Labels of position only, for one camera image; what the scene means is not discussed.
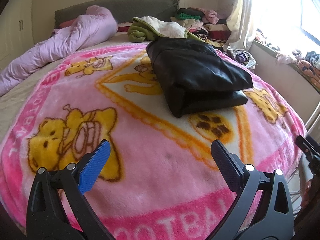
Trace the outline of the person's right hand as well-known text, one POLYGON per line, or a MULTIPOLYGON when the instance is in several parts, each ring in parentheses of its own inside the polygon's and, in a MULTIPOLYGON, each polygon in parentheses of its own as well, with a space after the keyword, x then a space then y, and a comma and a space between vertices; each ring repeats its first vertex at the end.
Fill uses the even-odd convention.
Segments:
POLYGON ((306 208, 307 205, 310 203, 311 201, 311 193, 310 193, 310 190, 312 188, 312 183, 314 181, 314 178, 310 179, 309 181, 307 181, 306 185, 305 185, 305 189, 304 189, 304 192, 303 192, 303 195, 302 195, 302 201, 301 201, 301 204, 300 204, 300 207, 302 209, 306 208))

